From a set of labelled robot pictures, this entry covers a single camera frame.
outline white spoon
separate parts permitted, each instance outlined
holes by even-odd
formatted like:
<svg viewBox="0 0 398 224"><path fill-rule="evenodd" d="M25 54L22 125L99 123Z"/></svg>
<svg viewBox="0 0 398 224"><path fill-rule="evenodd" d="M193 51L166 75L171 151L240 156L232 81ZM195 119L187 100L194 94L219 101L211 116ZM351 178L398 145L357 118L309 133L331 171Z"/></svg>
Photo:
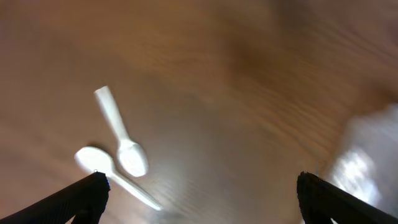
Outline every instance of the white spoon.
<svg viewBox="0 0 398 224"><path fill-rule="evenodd" d="M114 167L111 156L95 147L83 147L75 154L75 160L79 166L88 174L93 172L102 172L107 177L115 181L122 188L126 189L130 194L138 198L141 202L160 211L162 206L152 198L144 189L123 177Z"/></svg>
<svg viewBox="0 0 398 224"><path fill-rule="evenodd" d="M94 92L102 113L119 142L118 160L123 169L140 177L148 172L148 161L140 145L132 141L123 125L118 106L108 86Z"/></svg>

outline brown wooden surface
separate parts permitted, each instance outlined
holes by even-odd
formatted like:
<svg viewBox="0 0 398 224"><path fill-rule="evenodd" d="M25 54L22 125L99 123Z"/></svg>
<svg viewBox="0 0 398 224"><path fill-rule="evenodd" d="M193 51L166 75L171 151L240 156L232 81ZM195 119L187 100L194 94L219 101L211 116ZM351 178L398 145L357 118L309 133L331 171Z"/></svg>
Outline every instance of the brown wooden surface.
<svg viewBox="0 0 398 224"><path fill-rule="evenodd" d="M109 85L149 158L102 223L298 223L295 181L325 173L350 117L392 102L394 1L0 1L0 217L83 178L116 141Z"/></svg>

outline transparent plastic wrapper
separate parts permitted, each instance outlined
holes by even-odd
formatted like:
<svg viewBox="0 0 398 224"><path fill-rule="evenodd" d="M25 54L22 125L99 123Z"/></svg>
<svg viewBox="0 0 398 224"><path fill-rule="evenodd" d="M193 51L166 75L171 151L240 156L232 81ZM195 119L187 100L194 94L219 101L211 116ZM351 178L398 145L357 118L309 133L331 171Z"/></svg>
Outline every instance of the transparent plastic wrapper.
<svg viewBox="0 0 398 224"><path fill-rule="evenodd" d="M398 105L351 120L327 181L398 217Z"/></svg>

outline spoon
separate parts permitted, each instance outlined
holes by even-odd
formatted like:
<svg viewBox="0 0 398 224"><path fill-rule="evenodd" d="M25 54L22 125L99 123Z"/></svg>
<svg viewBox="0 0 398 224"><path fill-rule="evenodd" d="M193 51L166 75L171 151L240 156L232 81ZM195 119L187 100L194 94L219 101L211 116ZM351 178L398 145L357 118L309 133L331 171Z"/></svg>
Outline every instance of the spoon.
<svg viewBox="0 0 398 224"><path fill-rule="evenodd" d="M133 175L140 177L148 172L148 161L140 145L132 141L123 125L118 106L108 86L104 86L94 92L101 107L102 113L113 134L118 139L118 160L123 169Z"/></svg>
<svg viewBox="0 0 398 224"><path fill-rule="evenodd" d="M111 156L101 149L87 146L81 148L75 154L75 160L78 165L88 174L93 172L102 172L107 177L115 181L130 194L138 198L141 202L160 211L162 206L151 197L144 189L133 181L123 177L116 169Z"/></svg>

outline white plastic spoon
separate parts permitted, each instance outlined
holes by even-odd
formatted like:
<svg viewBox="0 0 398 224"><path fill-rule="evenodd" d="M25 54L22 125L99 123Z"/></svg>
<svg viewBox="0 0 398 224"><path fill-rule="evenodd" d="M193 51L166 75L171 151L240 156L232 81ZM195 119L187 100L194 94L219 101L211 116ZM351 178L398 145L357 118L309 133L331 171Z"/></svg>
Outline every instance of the white plastic spoon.
<svg viewBox="0 0 398 224"><path fill-rule="evenodd" d="M101 149L89 146L83 147L76 152L75 160L88 174L92 174L96 171L102 172L141 202L157 211L162 209L162 206L160 206L156 199L152 198L144 189L117 172L111 156Z"/></svg>
<svg viewBox="0 0 398 224"><path fill-rule="evenodd" d="M119 141L118 160L121 166L134 177L145 175L148 172L147 158L140 145L130 139L108 86L104 86L94 93L105 119Z"/></svg>

